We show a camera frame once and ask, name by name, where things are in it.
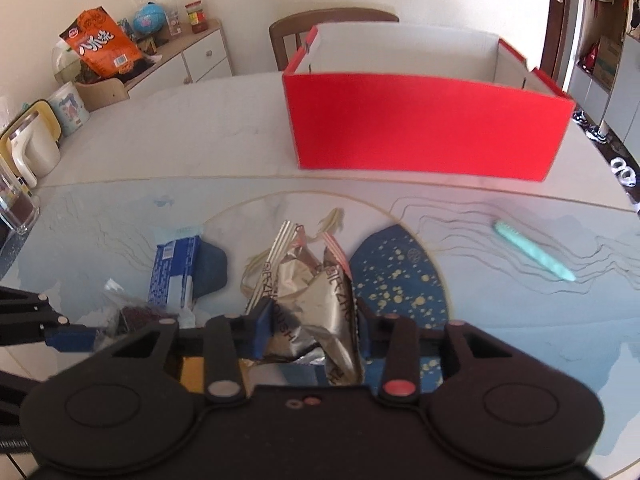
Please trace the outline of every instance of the teal pen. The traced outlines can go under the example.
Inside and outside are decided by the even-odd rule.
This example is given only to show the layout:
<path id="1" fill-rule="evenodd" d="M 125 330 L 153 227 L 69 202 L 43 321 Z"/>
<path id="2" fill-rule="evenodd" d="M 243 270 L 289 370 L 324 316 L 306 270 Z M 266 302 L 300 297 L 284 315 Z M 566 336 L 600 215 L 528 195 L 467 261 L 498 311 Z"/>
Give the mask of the teal pen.
<path id="1" fill-rule="evenodd" d="M 565 280 L 566 282 L 575 281 L 575 274 L 567 269 L 565 265 L 545 252 L 535 242 L 529 240 L 526 236 L 517 232 L 516 229 L 514 229 L 510 225 L 506 224 L 502 220 L 496 220 L 494 222 L 494 230 L 502 238 L 515 245 L 529 258 L 539 263 L 545 269 L 554 273 L 561 280 Z"/>

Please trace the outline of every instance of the blue globe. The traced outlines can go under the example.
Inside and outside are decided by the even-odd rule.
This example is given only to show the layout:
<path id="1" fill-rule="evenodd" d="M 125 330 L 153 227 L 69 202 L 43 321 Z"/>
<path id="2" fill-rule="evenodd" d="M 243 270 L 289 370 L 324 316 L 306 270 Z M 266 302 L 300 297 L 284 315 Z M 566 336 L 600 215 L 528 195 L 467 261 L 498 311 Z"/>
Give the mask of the blue globe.
<path id="1" fill-rule="evenodd" d="M 165 22 L 164 9 L 158 4 L 148 3 L 133 18 L 133 28 L 137 33 L 146 36 L 162 28 Z"/>

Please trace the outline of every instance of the silver snack bag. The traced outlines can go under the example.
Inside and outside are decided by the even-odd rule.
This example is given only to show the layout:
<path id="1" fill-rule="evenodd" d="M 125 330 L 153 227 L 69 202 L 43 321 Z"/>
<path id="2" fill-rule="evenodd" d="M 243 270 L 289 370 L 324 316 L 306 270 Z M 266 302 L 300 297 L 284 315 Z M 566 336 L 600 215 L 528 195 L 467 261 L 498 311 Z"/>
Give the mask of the silver snack bag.
<path id="1" fill-rule="evenodd" d="M 282 236 L 283 229 L 274 247 Z M 277 264 L 274 259 L 278 253 L 273 247 L 267 257 L 261 277 L 266 275 L 270 280 L 270 296 L 276 300 L 276 307 L 273 337 L 265 360 L 317 364 L 321 348 L 331 384 L 359 384 L 364 372 L 358 354 L 356 307 L 347 259 L 333 236 L 323 233 L 321 238 L 326 244 L 322 262 L 308 249 L 302 226 L 296 227 L 295 236 L 289 239 Z M 254 297 L 260 287 L 258 298 L 266 295 L 264 283 L 265 280 L 258 281 Z"/>
<path id="2" fill-rule="evenodd" d="M 248 313 L 257 303 L 260 298 L 274 298 L 275 297 L 275 283 L 278 264 L 289 247 L 291 241 L 296 237 L 296 231 L 298 226 L 293 224 L 289 220 L 286 220 L 280 227 L 278 236 L 273 242 L 267 259 L 262 266 L 258 283 L 255 285 L 254 293 L 246 306 L 245 313 Z"/>

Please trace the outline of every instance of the chair backrest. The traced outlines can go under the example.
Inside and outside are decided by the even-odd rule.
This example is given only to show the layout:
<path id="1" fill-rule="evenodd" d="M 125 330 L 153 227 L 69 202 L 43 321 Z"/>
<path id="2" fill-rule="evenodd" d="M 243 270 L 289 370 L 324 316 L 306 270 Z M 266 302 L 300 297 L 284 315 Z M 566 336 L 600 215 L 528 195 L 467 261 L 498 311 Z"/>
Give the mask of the chair backrest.
<path id="1" fill-rule="evenodd" d="M 74 84 L 88 112 L 129 99 L 129 92 L 124 88 L 122 81 L 114 77 L 91 85 Z"/>
<path id="2" fill-rule="evenodd" d="M 308 10 L 292 14 L 273 23 L 269 27 L 269 36 L 273 45 L 278 70 L 284 70 L 289 59 L 284 44 L 286 36 L 295 35 L 296 48 L 302 46 L 300 34 L 308 32 L 314 25 L 327 22 L 399 22 L 395 14 L 384 10 L 362 7 L 336 7 L 335 9 Z"/>

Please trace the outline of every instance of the red button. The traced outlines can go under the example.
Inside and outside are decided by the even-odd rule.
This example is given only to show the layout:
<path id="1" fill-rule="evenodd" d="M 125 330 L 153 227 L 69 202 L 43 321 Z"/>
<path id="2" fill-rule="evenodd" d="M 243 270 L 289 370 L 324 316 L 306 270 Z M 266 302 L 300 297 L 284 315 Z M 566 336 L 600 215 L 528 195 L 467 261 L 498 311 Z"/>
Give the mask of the red button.
<path id="1" fill-rule="evenodd" d="M 303 402 L 307 405 L 307 406 L 318 406 L 319 404 L 322 403 L 322 399 L 320 399 L 319 397 L 305 397 L 303 399 Z"/>
<path id="2" fill-rule="evenodd" d="M 408 397 L 415 393 L 415 384 L 404 379 L 394 379 L 383 384 L 382 389 L 394 397 Z"/>

